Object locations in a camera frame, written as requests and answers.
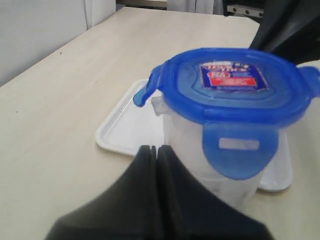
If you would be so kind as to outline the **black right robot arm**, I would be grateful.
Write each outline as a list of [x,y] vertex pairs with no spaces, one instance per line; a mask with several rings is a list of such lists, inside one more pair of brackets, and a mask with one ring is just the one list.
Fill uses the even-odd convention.
[[267,0],[251,49],[296,65],[320,59],[320,1]]

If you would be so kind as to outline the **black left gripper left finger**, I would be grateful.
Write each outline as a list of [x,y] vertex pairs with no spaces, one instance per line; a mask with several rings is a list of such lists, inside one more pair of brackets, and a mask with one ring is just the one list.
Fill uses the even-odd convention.
[[48,240],[155,240],[156,148],[143,145],[106,191],[60,217]]

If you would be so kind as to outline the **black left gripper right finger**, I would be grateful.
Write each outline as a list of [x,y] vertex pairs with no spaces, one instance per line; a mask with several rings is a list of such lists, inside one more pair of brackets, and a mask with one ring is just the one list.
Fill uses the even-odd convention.
[[207,190],[163,145],[156,161],[157,190],[166,240],[272,240],[261,222]]

